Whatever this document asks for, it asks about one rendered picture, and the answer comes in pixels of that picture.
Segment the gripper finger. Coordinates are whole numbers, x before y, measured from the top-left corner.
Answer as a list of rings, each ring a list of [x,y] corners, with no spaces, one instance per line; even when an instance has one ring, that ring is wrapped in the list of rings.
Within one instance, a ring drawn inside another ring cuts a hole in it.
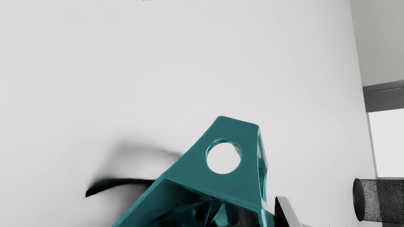
[[[311,227],[301,223],[287,197],[275,198],[275,227]]]

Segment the teal faceted mug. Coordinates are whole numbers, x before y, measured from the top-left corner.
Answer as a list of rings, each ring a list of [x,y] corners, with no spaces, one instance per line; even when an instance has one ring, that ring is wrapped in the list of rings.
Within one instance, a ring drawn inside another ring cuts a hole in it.
[[[241,157],[227,174],[207,165],[221,143]],[[112,227],[276,227],[266,203],[267,167],[259,126],[219,116]]]

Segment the dark mesh pen holder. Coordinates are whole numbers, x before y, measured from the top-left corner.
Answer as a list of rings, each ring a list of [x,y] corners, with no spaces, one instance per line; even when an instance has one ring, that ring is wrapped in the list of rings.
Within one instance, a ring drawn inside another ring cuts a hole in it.
[[[356,178],[353,206],[358,221],[404,227],[404,177]]]

